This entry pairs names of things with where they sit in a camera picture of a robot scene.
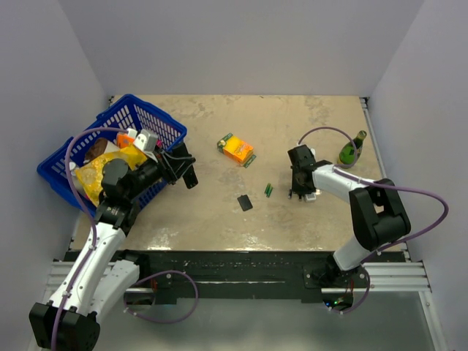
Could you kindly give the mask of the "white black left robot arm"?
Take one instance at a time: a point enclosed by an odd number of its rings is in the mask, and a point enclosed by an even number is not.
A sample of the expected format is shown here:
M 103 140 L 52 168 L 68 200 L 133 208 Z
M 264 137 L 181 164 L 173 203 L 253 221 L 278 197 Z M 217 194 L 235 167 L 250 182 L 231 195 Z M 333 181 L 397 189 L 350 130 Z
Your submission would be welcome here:
M 118 260 L 110 273 L 106 269 L 135 223 L 138 197 L 160 180 L 174 184 L 182 178 L 189 189 L 197 185 L 195 158 L 185 143 L 168 152 L 149 151 L 142 144 L 136 149 L 146 156 L 137 167 L 119 158 L 104 163 L 87 245 L 48 302 L 34 304 L 29 312 L 38 347 L 92 350 L 103 320 L 126 289 L 143 287 L 151 280 L 148 258 L 136 254 Z

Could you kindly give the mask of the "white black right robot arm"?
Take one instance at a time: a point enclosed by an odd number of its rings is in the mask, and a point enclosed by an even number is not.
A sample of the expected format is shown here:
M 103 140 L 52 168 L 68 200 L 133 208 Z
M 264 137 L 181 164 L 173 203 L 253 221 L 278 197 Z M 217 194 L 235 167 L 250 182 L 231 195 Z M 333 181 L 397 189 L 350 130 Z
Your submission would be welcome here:
M 317 161 L 305 145 L 287 153 L 292 170 L 291 195 L 313 201 L 322 191 L 350 205 L 354 236 L 328 260 L 325 277 L 330 285 L 343 287 L 352 278 L 351 270 L 372 252 L 410 232 L 409 217 L 391 180 L 356 178 L 329 161 Z

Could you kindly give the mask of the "black battery cover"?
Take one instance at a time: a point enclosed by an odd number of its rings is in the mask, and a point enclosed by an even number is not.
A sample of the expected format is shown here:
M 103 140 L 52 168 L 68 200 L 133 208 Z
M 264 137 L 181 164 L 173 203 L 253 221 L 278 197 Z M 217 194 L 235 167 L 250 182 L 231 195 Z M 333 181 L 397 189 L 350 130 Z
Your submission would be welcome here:
M 253 209 L 253 205 L 248 195 L 241 195 L 237 198 L 237 201 L 242 209 L 242 211 L 248 211 Z

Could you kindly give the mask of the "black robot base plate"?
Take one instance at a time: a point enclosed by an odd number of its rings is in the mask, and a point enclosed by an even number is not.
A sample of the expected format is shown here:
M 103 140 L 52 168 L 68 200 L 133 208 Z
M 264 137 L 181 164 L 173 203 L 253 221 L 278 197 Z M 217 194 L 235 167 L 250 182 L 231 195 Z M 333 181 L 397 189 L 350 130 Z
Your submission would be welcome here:
M 342 272 L 331 258 L 330 252 L 297 251 L 123 250 L 113 256 L 140 266 L 140 278 L 149 280 L 139 287 L 159 305 L 194 297 L 320 303 L 368 287 L 364 268 Z

